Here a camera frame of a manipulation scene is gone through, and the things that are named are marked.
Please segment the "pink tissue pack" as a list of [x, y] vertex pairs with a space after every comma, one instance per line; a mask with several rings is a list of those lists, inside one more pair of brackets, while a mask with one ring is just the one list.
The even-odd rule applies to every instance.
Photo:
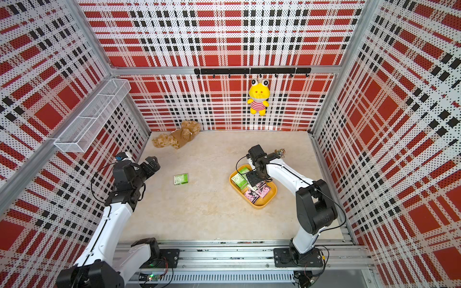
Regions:
[[271, 191], [271, 187], [266, 183], [262, 183], [256, 190], [260, 198], [264, 198]]
[[251, 204], [255, 204], [260, 196], [258, 193], [256, 192], [253, 192], [252, 190], [247, 190], [245, 193], [244, 193], [244, 197], [251, 203]]

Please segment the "green tissue pack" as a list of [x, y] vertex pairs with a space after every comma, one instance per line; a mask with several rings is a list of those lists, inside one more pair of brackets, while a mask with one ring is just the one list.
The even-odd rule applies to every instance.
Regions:
[[244, 190], [248, 185], [246, 178], [239, 173], [235, 174], [231, 178], [231, 181], [238, 187], [240, 191]]
[[244, 166], [244, 167], [242, 167], [242, 168], [239, 170], [239, 173], [240, 173], [241, 175], [244, 175], [244, 176], [245, 176], [245, 175], [248, 174], [250, 171], [251, 171], [251, 170], [250, 170], [248, 167]]
[[188, 174], [179, 174], [174, 176], [174, 185], [175, 186], [181, 186], [188, 184]]

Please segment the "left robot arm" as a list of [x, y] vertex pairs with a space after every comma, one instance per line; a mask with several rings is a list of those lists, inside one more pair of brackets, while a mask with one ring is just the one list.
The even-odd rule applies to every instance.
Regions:
[[116, 156], [114, 190], [104, 203], [102, 219], [73, 266], [58, 274], [57, 287], [123, 288], [144, 263], [160, 257], [157, 240], [145, 238], [134, 242], [118, 262], [113, 261], [122, 231], [144, 197], [146, 180], [159, 170], [156, 157], [137, 164], [126, 153]]

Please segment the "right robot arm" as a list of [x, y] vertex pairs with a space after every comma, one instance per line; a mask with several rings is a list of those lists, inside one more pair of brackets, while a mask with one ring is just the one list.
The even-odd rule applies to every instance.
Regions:
[[246, 158], [252, 167], [250, 184], [276, 180], [294, 196], [300, 228], [288, 248], [274, 250], [274, 263], [282, 267], [323, 267], [322, 253], [315, 247], [319, 236], [333, 230], [340, 206], [333, 200], [324, 180], [311, 180], [287, 165], [275, 152], [268, 154], [260, 145], [249, 149]]

